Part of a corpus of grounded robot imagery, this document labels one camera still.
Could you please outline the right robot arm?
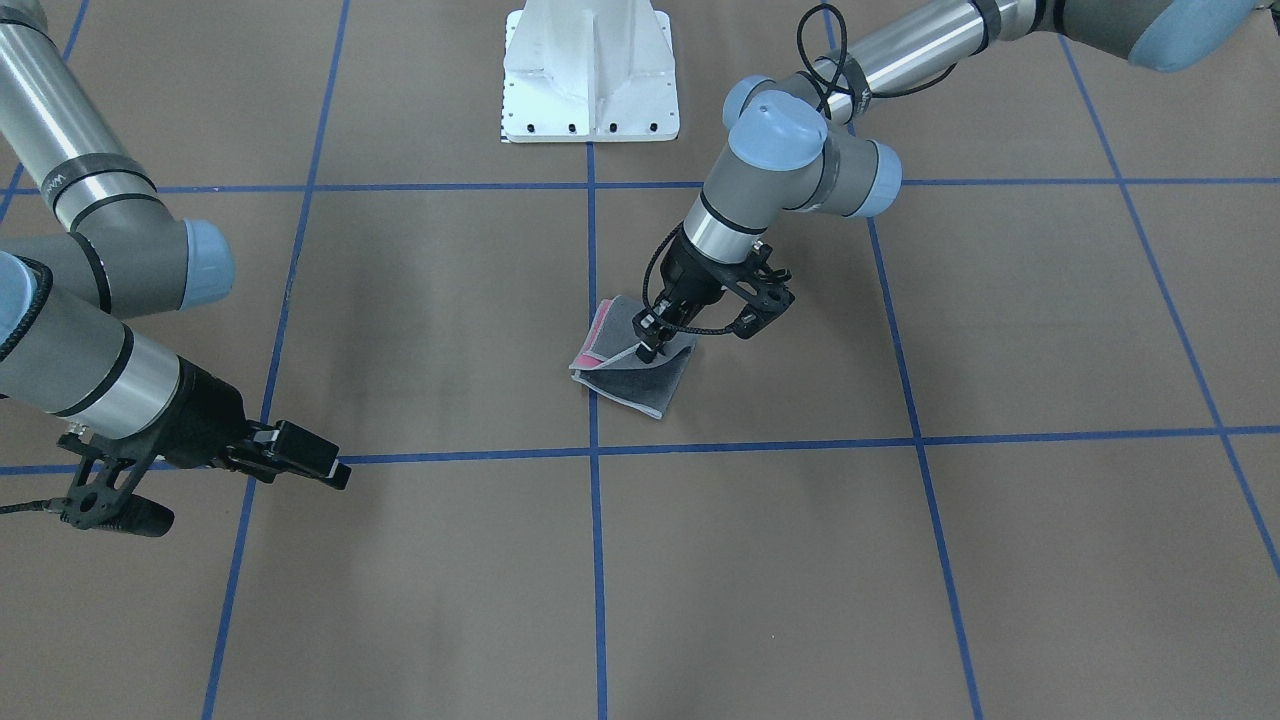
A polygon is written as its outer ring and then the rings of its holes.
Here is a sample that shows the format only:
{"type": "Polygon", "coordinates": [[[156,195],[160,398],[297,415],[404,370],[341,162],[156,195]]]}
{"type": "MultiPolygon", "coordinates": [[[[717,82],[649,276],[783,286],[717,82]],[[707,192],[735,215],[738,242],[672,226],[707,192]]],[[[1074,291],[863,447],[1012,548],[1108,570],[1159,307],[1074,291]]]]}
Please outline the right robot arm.
{"type": "Polygon", "coordinates": [[[146,471],[291,473],[344,489],[338,448],[247,418],[241,392],[129,319],[216,302],[236,282],[223,233],[174,217],[49,36],[37,1],[3,4],[3,137],[61,233],[3,242],[3,393],[88,428],[90,462],[146,471]]]}

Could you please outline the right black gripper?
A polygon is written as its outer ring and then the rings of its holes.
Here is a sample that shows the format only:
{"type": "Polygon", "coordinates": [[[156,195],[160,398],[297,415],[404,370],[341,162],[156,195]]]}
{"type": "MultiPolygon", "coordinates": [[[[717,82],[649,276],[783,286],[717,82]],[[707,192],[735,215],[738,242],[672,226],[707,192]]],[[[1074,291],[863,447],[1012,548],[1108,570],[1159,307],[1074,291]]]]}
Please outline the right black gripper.
{"type": "Polygon", "coordinates": [[[335,443],[292,421],[259,429],[244,415],[234,386],[184,357],[179,370],[175,396],[161,419],[160,455],[166,462],[239,471],[265,484],[292,475],[347,488],[352,469],[338,460],[335,443]]]}

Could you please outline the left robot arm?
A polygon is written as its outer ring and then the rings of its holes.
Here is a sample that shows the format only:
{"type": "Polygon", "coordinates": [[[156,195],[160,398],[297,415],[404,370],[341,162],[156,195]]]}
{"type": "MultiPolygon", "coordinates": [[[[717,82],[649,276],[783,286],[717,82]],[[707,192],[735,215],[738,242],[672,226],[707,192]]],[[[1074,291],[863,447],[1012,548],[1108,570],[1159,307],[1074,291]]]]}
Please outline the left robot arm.
{"type": "Polygon", "coordinates": [[[785,79],[753,76],[724,99],[727,142],[698,200],[652,266],[662,291],[630,327],[652,363],[726,291],[744,300],[727,332],[749,338],[794,301],[788,273],[768,266],[762,236],[782,211],[876,217],[897,197],[902,168],[887,145],[838,129],[883,101],[931,88],[964,59],[1036,32],[1171,73],[1220,47],[1252,1],[932,1],[856,42],[841,40],[785,79]]]}

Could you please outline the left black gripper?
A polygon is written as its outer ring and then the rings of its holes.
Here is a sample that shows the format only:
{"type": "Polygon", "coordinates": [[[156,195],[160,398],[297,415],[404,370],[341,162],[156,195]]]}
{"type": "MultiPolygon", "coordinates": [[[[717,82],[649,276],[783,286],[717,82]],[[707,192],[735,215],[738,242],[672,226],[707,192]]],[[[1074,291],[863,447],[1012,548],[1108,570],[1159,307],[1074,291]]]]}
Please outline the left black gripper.
{"type": "Polygon", "coordinates": [[[672,357],[667,345],[678,336],[675,325],[691,325],[707,306],[719,302],[728,287],[736,287],[750,273],[750,260],[722,263],[701,254],[684,228],[672,229],[655,251],[662,255],[663,290],[658,299],[634,319],[639,337],[636,356],[653,364],[672,357]]]}

